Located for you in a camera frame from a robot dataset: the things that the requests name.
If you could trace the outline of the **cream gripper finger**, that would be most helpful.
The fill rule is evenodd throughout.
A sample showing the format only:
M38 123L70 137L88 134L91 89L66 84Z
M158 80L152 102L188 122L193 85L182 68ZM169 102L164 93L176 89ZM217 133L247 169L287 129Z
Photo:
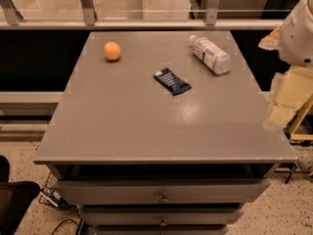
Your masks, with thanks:
M269 104L266 109L263 127L268 131L276 131L285 128L295 116L293 109Z
M268 35L260 40L258 47L264 50L278 50L280 47L281 26L275 27Z

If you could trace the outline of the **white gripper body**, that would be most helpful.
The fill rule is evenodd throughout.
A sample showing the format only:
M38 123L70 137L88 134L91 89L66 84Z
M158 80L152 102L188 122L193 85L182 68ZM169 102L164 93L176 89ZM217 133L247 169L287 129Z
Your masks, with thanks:
M313 69L299 66L283 75L274 105L296 112L313 94Z

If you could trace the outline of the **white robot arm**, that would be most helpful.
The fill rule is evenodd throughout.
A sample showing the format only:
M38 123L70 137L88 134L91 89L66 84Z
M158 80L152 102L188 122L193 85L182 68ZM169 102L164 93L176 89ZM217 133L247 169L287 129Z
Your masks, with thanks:
M284 128L313 95L313 0L300 0L280 26L262 38L258 47L277 50L290 65L274 75L265 129Z

